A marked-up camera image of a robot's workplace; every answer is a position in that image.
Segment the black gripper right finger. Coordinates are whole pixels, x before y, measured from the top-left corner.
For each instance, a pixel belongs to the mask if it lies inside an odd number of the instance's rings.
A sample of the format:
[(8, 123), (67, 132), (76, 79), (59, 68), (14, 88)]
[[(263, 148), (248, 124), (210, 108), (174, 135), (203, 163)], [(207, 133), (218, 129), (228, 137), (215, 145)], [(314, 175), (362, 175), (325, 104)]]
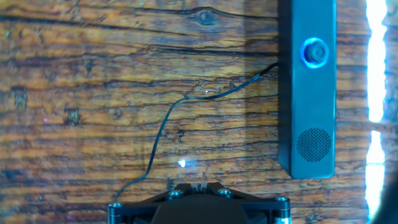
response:
[(204, 194), (210, 198), (206, 214), (215, 223), (292, 223), (290, 199), (285, 196), (260, 198), (218, 182), (208, 183)]

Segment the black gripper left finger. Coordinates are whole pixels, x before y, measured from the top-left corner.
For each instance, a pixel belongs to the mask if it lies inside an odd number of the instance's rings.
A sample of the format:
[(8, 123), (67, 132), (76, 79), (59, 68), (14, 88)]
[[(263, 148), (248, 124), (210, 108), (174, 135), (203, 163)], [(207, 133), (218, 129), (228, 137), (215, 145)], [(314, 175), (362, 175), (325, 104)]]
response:
[(173, 199), (191, 195), (195, 188), (191, 184), (178, 184), (168, 190), (141, 202), (113, 202), (108, 205), (108, 224), (134, 223), (137, 218), (151, 223), (156, 211), (161, 205)]

